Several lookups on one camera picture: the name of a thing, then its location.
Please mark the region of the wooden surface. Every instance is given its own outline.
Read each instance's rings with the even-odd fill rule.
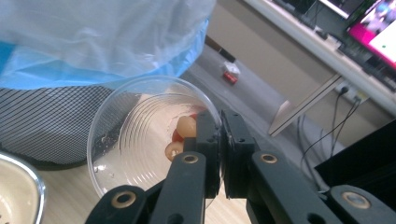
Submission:
[[[63,171],[40,171],[47,187],[43,224],[84,223],[99,201],[87,165]],[[245,200],[227,200],[224,189],[205,211],[205,223],[250,223]]]

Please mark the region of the floor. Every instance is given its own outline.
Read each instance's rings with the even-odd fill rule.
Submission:
[[[231,85],[222,78],[224,61],[213,49],[205,47],[202,56],[182,78],[205,92],[218,109],[231,108],[242,115],[261,149],[283,152],[290,164],[297,168],[295,170],[300,170],[302,158],[300,145],[308,148],[323,135],[323,131],[309,118],[304,118],[301,119],[300,125],[295,122],[276,137],[269,136],[267,131],[272,119],[285,99],[240,62],[236,64],[241,70],[241,76],[234,85]],[[315,153],[308,153],[307,158],[312,164],[323,161],[329,155],[329,145],[330,139],[325,138],[315,149],[312,149]],[[306,175],[302,175],[302,178],[310,176],[306,169],[303,170]],[[84,165],[69,170],[39,173],[48,189],[42,223],[84,223],[99,201],[93,189],[88,167]],[[242,199],[226,199],[224,189],[221,189],[219,196],[205,210],[205,223],[249,223],[245,205],[246,201]]]

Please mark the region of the wall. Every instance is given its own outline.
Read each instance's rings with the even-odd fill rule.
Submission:
[[[207,34],[295,105],[334,74],[243,1],[218,0]],[[326,131],[331,129],[335,99],[336,93],[331,92],[306,113]],[[349,102],[340,101],[338,121],[350,107]],[[391,120],[369,100],[348,120],[339,140],[349,146]]]

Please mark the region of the gray floor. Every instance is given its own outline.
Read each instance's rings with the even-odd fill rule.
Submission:
[[[308,172],[305,163],[300,169],[302,148],[307,149],[325,132],[309,118],[301,118],[300,122],[295,121],[276,137],[270,136],[268,129],[285,98],[238,61],[235,63],[241,70],[241,76],[231,85],[222,77],[224,62],[225,59],[217,52],[205,46],[201,57],[182,78],[201,89],[218,110],[231,108],[241,114],[261,149],[282,151],[291,165],[311,179],[312,173]],[[307,159],[312,166],[329,157],[330,145],[331,137],[327,136],[309,150]],[[336,147],[337,150],[342,148],[338,143]],[[326,189],[315,172],[314,175],[320,189]]]

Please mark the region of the white desk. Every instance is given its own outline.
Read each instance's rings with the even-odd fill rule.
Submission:
[[[337,52],[338,46],[331,40],[323,40],[314,31],[298,22],[288,11],[270,0],[245,0],[267,20],[275,24],[299,44],[330,66],[337,74],[299,105],[285,102],[270,127],[269,134],[276,135],[303,114],[311,105],[320,100],[343,79],[348,80],[359,90],[364,91],[378,105],[396,117],[396,95],[374,77],[362,71],[361,67]]]

